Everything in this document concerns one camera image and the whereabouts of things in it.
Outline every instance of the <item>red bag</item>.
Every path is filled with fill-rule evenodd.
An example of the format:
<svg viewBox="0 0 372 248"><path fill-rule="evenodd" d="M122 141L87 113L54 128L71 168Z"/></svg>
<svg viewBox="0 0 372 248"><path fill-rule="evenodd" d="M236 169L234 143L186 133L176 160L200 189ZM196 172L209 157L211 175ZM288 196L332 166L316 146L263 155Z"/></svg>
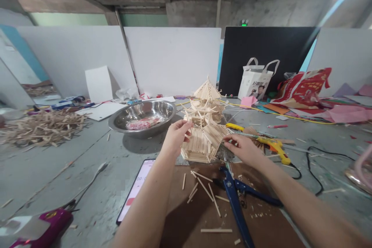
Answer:
<svg viewBox="0 0 372 248"><path fill-rule="evenodd" d="M317 109L318 94L323 84L329 88L328 77L332 68L301 72L287 79L281 86L278 97L270 103L296 109Z"/></svg>

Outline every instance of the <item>shopping bag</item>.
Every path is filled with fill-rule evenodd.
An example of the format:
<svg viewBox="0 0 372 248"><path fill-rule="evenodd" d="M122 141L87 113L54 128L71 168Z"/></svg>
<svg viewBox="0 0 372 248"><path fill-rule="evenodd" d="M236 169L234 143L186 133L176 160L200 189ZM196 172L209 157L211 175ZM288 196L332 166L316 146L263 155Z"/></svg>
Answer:
<svg viewBox="0 0 372 248"><path fill-rule="evenodd" d="M267 70L269 65L276 63L275 71L271 72ZM258 61L255 57L252 57L247 66L243 67L243 77L240 83L240 89L238 98L254 96L256 99L261 100L264 97L267 86L271 80L271 77L275 75L278 69L280 61L274 60L265 66L258 65Z"/></svg>

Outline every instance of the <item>blue pliers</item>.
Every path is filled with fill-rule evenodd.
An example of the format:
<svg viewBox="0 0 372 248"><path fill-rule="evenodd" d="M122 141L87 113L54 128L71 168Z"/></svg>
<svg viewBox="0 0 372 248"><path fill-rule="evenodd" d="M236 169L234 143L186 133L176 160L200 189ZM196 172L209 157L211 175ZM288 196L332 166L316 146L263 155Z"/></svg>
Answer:
<svg viewBox="0 0 372 248"><path fill-rule="evenodd" d="M235 217L235 221L238 225L240 234L243 238L243 243L246 248L255 248L255 245L253 243L252 237L249 233L247 224L244 219L244 215L240 208L240 202L238 197L238 191L242 194L251 194L252 196L255 196L256 198L259 198L271 205L274 206L283 206L280 200L272 198L270 196L267 196L265 194L262 194L260 192L257 192L252 187L248 186L247 184L241 182L240 180L233 179L229 170L226 167L220 167L220 171L224 172L226 175L226 178L224 179L224 188L226 190L226 194L229 198L230 205L232 208L232 212Z"/></svg>

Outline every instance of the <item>hand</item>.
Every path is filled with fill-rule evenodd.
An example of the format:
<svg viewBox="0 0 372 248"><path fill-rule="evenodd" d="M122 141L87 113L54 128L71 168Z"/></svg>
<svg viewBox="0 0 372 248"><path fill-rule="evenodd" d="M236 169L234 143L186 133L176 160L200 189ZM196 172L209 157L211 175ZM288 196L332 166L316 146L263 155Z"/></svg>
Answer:
<svg viewBox="0 0 372 248"><path fill-rule="evenodd" d="M162 150L178 156L181 153L181 144L190 142L185 135L191 136L189 129L191 129L192 124L191 121L187 122L186 120L178 120L173 123L165 136Z"/></svg>
<svg viewBox="0 0 372 248"><path fill-rule="evenodd" d="M247 137L239 134L230 134L224 137L225 147L236 155L242 162L256 167L262 158L261 150Z"/></svg>

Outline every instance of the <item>phone screen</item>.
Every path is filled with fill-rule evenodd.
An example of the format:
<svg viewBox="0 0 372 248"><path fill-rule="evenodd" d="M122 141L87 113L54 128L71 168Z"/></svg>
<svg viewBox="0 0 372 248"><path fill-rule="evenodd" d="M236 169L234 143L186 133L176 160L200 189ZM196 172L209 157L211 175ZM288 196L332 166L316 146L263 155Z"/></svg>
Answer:
<svg viewBox="0 0 372 248"><path fill-rule="evenodd" d="M134 181L134 184L132 185L129 195L127 199L125 200L123 208L120 211L119 217L116 220L116 223L118 225L121 223L121 221L123 221L125 215L127 214L129 208L131 207L131 204L133 203L138 192L140 191L144 181L146 180L146 176L148 175L148 172L150 171L150 168L152 167L154 162L155 160L143 161L142 166L139 169L139 172L137 174L136 180Z"/></svg>

